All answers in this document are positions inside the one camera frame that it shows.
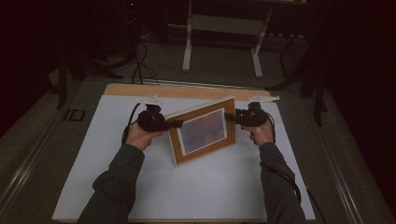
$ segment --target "dark background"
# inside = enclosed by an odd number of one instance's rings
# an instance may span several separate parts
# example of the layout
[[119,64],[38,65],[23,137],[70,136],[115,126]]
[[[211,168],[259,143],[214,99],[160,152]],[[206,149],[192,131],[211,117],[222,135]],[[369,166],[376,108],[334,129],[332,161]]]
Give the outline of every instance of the dark background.
[[[87,55],[104,59],[108,50],[119,47],[111,44],[120,37],[108,36],[106,39],[115,40],[107,43],[97,38],[103,37],[98,34],[97,26],[104,17],[92,13],[92,6],[98,11],[101,8],[102,12],[108,8],[105,18],[114,25],[110,23],[107,30],[115,29],[111,34],[120,33],[118,19],[123,6],[122,1],[105,0],[73,6],[60,0],[3,2],[0,9],[0,136],[51,88],[48,73],[58,66],[60,34]],[[140,18],[159,35],[166,36],[167,23],[185,23],[187,1],[150,0],[139,4]],[[325,49],[332,49],[326,87],[332,91],[395,215],[396,6],[386,0],[340,1],[332,5],[335,9],[330,14],[327,33],[320,39],[327,46]],[[287,10],[277,13],[281,19]],[[283,27],[285,23],[270,24],[272,32],[290,32],[289,27]]]

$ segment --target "white tabletop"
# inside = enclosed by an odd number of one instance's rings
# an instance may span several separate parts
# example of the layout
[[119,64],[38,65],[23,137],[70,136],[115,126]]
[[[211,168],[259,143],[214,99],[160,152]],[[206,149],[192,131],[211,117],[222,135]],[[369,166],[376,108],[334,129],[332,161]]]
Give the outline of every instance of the white tabletop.
[[[164,115],[208,100],[161,98]],[[76,221],[93,195],[92,183],[107,170],[120,148],[122,131],[142,97],[102,96],[75,164],[66,180],[52,219]],[[236,101],[236,108],[248,102]],[[276,123],[276,144],[302,193],[306,219],[315,219],[304,181],[275,103],[262,103]],[[146,109],[138,107],[134,119]],[[168,135],[154,139],[137,179],[131,221],[265,220],[259,150],[248,132],[236,128],[236,144],[196,161],[175,166]]]

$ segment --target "person's left hand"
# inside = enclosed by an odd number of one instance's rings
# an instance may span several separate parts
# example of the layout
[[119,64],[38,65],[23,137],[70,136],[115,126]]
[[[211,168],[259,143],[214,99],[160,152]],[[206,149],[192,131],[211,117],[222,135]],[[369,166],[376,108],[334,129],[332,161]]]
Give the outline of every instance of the person's left hand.
[[139,148],[140,150],[146,149],[151,145],[152,139],[163,135],[165,132],[148,133],[144,131],[137,122],[131,124],[128,136],[125,139],[125,144],[129,144]]

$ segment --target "long-sleeve shirt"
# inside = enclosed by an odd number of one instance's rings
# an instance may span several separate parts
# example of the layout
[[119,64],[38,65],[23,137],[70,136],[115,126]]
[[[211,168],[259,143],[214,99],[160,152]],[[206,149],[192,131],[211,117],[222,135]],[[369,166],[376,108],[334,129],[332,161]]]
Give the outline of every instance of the long-sleeve shirt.
[[[294,178],[275,144],[260,147],[262,163]],[[122,145],[107,171],[93,182],[92,195],[78,223],[126,224],[134,206],[136,179],[145,156],[137,147]],[[268,223],[305,223],[294,189],[289,182],[262,168],[262,189]]]

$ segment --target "gray floor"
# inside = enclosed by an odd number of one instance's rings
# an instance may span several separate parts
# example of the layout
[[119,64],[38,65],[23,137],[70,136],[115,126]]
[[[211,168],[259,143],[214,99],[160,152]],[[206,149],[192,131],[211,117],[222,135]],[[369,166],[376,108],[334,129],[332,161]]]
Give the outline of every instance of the gray floor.
[[[144,43],[148,47],[145,64],[155,70],[161,85],[199,83],[263,89],[284,80],[278,57],[286,41],[281,37],[264,40],[260,57],[265,77],[261,79],[254,77],[249,49],[193,46],[191,70],[184,73],[181,71],[183,45]],[[292,49],[288,56],[289,69],[298,61],[293,52],[298,50]],[[35,169],[27,174],[24,187],[17,192],[0,222],[57,223],[51,216],[98,100],[108,83],[131,82],[134,68],[135,64],[117,71],[125,76],[122,80],[99,77],[91,71],[83,82],[70,81],[69,101],[63,110],[55,109],[56,95],[46,94],[1,138],[1,192],[28,153],[38,147],[42,151],[33,164]],[[151,79],[145,79],[145,83],[155,84],[147,70],[143,69],[142,76]],[[322,114],[323,127],[319,128],[312,116],[313,99],[301,98],[297,93],[299,86],[300,83],[272,94],[281,97],[278,106],[305,184],[327,222],[395,223],[331,93],[325,93],[324,102],[329,111]],[[67,108],[85,110],[87,115],[81,122],[62,121]],[[317,208],[315,211],[318,219],[308,223],[323,223]]]

